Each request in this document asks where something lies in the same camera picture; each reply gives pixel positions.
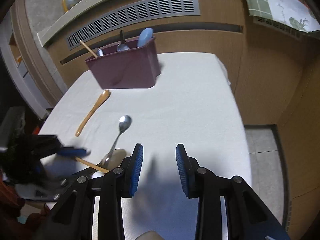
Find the grey round spoon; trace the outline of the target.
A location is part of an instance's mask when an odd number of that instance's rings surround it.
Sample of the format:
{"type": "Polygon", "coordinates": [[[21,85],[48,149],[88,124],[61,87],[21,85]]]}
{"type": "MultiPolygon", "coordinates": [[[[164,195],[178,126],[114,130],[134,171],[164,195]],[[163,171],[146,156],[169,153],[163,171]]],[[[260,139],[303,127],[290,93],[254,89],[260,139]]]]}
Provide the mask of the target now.
{"type": "Polygon", "coordinates": [[[110,171],[118,167],[125,157],[126,151],[122,148],[117,148],[105,155],[104,158],[100,161],[100,163],[98,163],[95,166],[102,168],[105,173],[106,170],[110,171]]]}

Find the wooden chopstick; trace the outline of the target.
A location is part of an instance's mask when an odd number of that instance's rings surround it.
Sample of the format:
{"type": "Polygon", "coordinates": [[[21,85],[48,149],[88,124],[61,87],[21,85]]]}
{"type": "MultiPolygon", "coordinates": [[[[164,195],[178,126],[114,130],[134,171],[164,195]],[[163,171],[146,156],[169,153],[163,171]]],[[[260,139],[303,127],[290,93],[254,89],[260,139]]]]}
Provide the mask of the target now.
{"type": "Polygon", "coordinates": [[[79,157],[73,157],[73,159],[76,160],[77,162],[80,162],[80,163],[82,163],[82,164],[84,164],[84,165],[87,165],[87,166],[90,167],[90,168],[93,168],[93,169],[96,170],[96,171],[99,171],[99,172],[102,172],[102,173],[107,173],[107,172],[109,172],[109,170],[107,170],[107,169],[105,169],[105,168],[102,168],[102,167],[100,167],[100,166],[98,166],[98,165],[94,165],[93,163],[90,163],[90,162],[88,162],[88,161],[85,161],[85,160],[83,160],[83,159],[81,159],[81,158],[79,158],[79,157]]]}
{"type": "Polygon", "coordinates": [[[79,42],[92,54],[93,57],[98,57],[98,55],[91,48],[89,48],[89,46],[85,44],[84,41],[80,40],[79,42]]]}

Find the silver metal spoon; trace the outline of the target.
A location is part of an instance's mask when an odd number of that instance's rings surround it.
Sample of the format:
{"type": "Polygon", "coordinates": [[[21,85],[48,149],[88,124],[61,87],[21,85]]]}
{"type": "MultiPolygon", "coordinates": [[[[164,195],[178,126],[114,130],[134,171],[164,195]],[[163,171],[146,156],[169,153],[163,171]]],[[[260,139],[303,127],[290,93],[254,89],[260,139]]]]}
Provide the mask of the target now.
{"type": "Polygon", "coordinates": [[[132,118],[131,116],[129,115],[124,115],[124,116],[121,116],[120,119],[119,119],[119,125],[118,125],[118,128],[119,128],[119,133],[113,143],[113,145],[111,146],[111,149],[110,151],[108,152],[108,154],[106,154],[102,160],[100,161],[100,163],[98,164],[99,167],[102,167],[102,168],[105,168],[108,170],[108,165],[110,163],[110,160],[111,160],[111,157],[112,157],[112,154],[115,150],[115,147],[117,145],[117,142],[118,142],[118,139],[119,137],[124,133],[126,132],[129,127],[131,126],[132,124],[132,118]]]}

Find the black handled utensil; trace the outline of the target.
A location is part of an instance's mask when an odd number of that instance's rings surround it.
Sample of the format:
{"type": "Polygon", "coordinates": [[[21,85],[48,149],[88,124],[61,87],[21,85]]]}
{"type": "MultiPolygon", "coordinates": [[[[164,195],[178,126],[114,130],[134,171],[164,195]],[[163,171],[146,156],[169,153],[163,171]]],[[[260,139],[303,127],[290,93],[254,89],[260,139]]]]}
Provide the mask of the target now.
{"type": "Polygon", "coordinates": [[[120,43],[117,46],[117,51],[129,50],[129,46],[125,43],[124,32],[121,30],[119,32],[120,43]]]}

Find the metal spatula thin handle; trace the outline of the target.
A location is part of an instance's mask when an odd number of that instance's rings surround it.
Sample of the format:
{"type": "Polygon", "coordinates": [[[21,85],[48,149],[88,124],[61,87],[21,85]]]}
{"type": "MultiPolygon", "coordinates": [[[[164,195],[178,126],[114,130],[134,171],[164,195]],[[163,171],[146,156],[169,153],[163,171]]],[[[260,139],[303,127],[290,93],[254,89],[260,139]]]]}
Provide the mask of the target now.
{"type": "Polygon", "coordinates": [[[104,53],[103,53],[103,51],[101,49],[98,49],[97,50],[97,55],[100,57],[100,56],[103,56],[104,53]]]}

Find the wooden spoon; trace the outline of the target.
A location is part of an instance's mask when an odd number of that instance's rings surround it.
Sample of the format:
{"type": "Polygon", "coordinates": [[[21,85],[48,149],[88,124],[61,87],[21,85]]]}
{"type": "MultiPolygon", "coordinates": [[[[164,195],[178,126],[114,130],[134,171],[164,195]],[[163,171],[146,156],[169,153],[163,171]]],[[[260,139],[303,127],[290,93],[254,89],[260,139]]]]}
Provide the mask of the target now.
{"type": "Polygon", "coordinates": [[[95,111],[110,97],[111,92],[109,90],[103,91],[95,104],[93,105],[92,109],[89,111],[89,113],[85,116],[81,124],[79,125],[78,129],[76,130],[75,136],[79,137],[82,130],[86,126],[89,119],[92,117],[92,115],[95,113],[95,111]]]}

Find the white tablecloth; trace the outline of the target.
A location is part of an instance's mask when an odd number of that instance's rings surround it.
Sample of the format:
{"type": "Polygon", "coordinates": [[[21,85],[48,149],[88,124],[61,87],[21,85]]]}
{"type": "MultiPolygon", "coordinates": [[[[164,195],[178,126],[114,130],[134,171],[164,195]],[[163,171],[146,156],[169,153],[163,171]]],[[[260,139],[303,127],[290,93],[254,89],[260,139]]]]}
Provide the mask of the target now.
{"type": "Polygon", "coordinates": [[[245,129],[219,58],[209,53],[164,53],[161,74],[149,89],[115,89],[92,115],[79,137],[76,130],[99,95],[92,73],[84,72],[48,116],[40,132],[57,135],[66,146],[85,148],[97,164],[119,133],[119,119],[132,124],[117,148],[131,154],[142,144],[144,158],[137,192],[121,201],[126,239],[155,231],[164,239],[194,239],[196,199],[188,199],[178,174],[175,150],[187,154],[217,176],[239,175],[252,182],[245,129]]]}

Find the maroon utensil holder box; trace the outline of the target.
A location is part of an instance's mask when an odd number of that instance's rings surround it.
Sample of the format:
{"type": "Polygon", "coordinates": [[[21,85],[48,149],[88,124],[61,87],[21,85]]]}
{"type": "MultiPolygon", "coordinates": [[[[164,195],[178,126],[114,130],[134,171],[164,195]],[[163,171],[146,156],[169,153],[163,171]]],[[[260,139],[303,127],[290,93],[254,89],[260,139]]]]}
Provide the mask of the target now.
{"type": "Polygon", "coordinates": [[[161,73],[155,37],[137,46],[138,38],[127,41],[129,50],[117,51],[117,43],[101,47],[103,56],[85,60],[102,89],[151,88],[161,73]]]}

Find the light blue spoon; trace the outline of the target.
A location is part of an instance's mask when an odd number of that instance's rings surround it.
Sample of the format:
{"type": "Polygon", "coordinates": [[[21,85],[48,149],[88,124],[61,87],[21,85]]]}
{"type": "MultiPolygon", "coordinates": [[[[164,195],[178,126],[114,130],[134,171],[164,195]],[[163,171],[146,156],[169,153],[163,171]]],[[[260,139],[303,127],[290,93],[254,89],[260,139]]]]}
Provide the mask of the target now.
{"type": "Polygon", "coordinates": [[[142,47],[146,45],[152,37],[153,37],[153,29],[145,28],[138,37],[137,47],[142,47]]]}

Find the grey ventilation grille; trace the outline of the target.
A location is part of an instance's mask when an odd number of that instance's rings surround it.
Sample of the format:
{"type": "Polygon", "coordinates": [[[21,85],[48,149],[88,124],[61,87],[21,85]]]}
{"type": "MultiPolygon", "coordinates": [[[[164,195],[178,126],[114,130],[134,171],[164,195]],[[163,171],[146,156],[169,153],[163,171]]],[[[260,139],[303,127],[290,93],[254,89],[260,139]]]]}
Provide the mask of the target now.
{"type": "Polygon", "coordinates": [[[199,0],[142,0],[111,10],[66,37],[68,49],[128,25],[176,16],[200,16],[199,0]]]}

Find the green patterned cloth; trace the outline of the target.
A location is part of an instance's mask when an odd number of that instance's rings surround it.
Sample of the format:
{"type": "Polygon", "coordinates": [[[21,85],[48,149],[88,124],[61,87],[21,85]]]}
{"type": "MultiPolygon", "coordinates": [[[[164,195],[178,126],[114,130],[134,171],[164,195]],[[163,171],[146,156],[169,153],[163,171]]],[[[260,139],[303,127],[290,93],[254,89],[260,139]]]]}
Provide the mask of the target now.
{"type": "Polygon", "coordinates": [[[312,11],[299,0],[246,0],[251,16],[281,23],[306,34],[319,31],[312,11]]]}

